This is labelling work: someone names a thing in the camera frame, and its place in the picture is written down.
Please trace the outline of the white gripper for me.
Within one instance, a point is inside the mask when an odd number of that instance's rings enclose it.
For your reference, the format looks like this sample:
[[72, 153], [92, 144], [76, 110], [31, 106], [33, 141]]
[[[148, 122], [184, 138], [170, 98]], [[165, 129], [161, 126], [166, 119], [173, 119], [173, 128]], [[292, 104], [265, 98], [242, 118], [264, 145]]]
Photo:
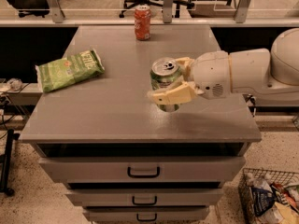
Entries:
[[226, 98], [231, 94], [229, 55], [225, 51], [204, 53], [197, 59], [177, 58], [182, 81], [175, 88], [149, 91], [148, 98], [156, 105], [180, 105], [201, 95], [206, 99]]

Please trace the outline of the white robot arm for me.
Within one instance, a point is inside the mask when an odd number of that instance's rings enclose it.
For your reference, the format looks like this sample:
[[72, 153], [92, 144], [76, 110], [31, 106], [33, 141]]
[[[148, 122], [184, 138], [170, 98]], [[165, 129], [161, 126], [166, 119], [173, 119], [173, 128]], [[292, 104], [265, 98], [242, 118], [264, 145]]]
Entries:
[[149, 91], [157, 105], [181, 105], [201, 96], [249, 94], [268, 101], [296, 101], [299, 93], [299, 29], [281, 33], [270, 49], [204, 53], [173, 62], [182, 73], [164, 88]]

